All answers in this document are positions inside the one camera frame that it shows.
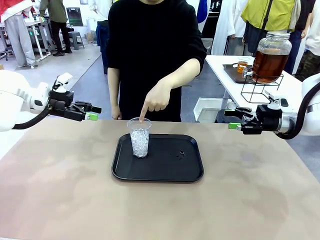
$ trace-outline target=cup rim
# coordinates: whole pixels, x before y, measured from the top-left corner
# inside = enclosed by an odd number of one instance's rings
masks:
[[[238,57],[238,61],[240,61],[240,60],[245,60],[245,61],[249,61],[250,60],[250,58],[249,57],[247,57],[247,56],[239,56]]]
[[[130,119],[130,120],[126,123],[126,126],[127,126],[128,128],[130,128],[130,127],[129,127],[129,124],[132,123],[132,122],[135,122],[135,121],[139,121],[139,117],[134,117],[134,118]],[[151,128],[152,122],[151,122],[148,118],[144,118],[143,121],[149,124],[149,126],[148,126],[147,128],[145,128],[145,129]]]

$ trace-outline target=wire rack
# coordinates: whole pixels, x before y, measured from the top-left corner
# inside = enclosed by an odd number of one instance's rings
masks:
[[[272,78],[276,79],[272,83],[259,83],[259,79]],[[251,104],[269,104],[271,102],[269,96],[265,94],[266,89],[279,89],[284,75],[280,76],[262,76],[254,74],[253,78],[246,76],[241,90],[241,96]]]

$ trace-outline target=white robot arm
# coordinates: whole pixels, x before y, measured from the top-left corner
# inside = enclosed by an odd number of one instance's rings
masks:
[[[11,129],[26,129],[41,121],[47,115],[55,115],[76,121],[96,121],[101,108],[91,103],[73,102],[74,94],[64,88],[72,75],[64,73],[57,77],[53,87],[41,82],[32,88],[24,76],[17,72],[0,70],[0,132]],[[16,124],[19,112],[38,114],[29,122]]]
[[[267,94],[270,103],[258,105],[255,114],[243,107],[226,110],[226,116],[248,118],[243,123],[230,123],[229,128],[242,131],[246,135],[270,131],[286,140],[298,134],[320,135],[320,73],[303,81],[303,99],[298,112],[293,112],[285,97],[268,92]]]

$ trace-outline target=tea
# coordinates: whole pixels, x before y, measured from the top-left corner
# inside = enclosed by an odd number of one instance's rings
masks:
[[[253,62],[252,78],[260,84],[269,84],[278,79],[285,69],[289,55],[276,55],[280,50],[265,49],[262,53],[257,51]]]
[[[248,62],[246,61],[239,61],[238,62],[238,67],[236,69],[236,71],[240,74],[242,74],[244,72],[244,69],[248,66]]]

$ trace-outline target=shoe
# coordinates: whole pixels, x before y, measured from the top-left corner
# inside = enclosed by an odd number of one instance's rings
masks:
[[[65,49],[63,52],[64,52],[65,54],[72,54],[71,49]]]
[[[56,53],[53,54],[54,57],[62,57],[64,55],[65,55],[65,53],[64,52],[60,52],[60,51],[57,51]]]

